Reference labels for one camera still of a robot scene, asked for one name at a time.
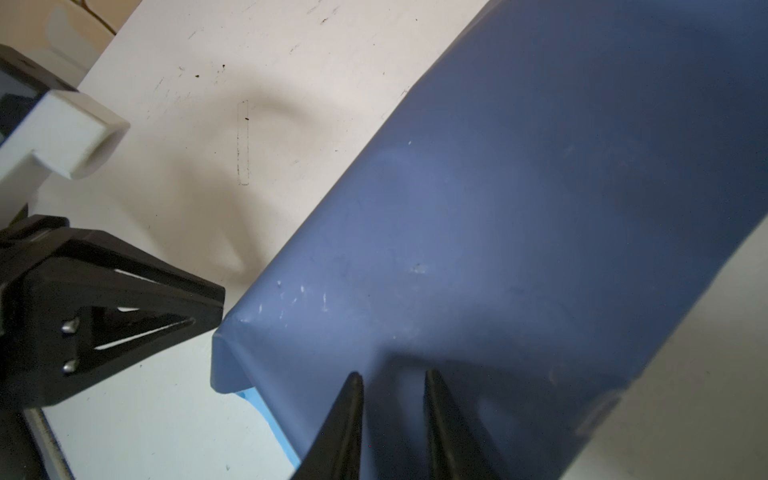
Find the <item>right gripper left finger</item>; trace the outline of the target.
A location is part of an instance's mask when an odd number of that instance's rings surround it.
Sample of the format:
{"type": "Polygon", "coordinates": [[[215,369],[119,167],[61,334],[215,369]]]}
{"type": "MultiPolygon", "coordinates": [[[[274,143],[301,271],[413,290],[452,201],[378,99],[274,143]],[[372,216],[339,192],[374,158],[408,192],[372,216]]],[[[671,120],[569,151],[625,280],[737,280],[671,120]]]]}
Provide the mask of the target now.
{"type": "Polygon", "coordinates": [[[364,408],[363,378],[352,372],[345,380],[310,450],[293,480],[358,479],[364,408]]]}

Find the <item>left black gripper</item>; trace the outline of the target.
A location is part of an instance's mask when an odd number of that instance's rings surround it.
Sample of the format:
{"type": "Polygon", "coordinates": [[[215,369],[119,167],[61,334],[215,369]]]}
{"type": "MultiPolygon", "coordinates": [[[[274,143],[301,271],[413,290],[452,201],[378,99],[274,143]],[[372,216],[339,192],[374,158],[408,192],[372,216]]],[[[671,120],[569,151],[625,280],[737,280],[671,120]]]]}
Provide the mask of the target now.
{"type": "Polygon", "coordinates": [[[45,260],[29,251],[38,236],[68,226],[64,217],[33,215],[1,231],[3,479],[49,477],[50,454],[37,439],[49,433],[47,422],[29,425],[26,410],[40,420],[37,408],[222,321],[224,287],[109,233],[70,230],[45,260]]]}

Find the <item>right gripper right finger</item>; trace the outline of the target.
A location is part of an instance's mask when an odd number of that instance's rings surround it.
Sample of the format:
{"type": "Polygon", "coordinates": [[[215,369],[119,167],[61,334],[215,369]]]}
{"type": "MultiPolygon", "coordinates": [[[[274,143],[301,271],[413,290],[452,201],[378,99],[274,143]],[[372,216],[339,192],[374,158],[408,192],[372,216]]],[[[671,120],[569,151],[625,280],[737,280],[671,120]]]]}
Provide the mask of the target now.
{"type": "Polygon", "coordinates": [[[499,479],[438,370],[425,374],[424,414],[430,479],[499,479]]]}

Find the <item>light blue wrapping paper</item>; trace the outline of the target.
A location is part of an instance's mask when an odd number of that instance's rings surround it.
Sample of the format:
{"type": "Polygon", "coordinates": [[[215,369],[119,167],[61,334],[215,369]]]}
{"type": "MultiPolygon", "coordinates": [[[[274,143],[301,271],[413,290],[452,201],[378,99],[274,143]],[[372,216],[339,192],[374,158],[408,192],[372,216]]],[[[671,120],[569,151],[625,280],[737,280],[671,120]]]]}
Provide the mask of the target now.
{"type": "Polygon", "coordinates": [[[555,479],[767,213],[763,1],[494,1],[215,332],[299,456],[365,382],[361,475],[427,474],[437,369],[555,479]]]}

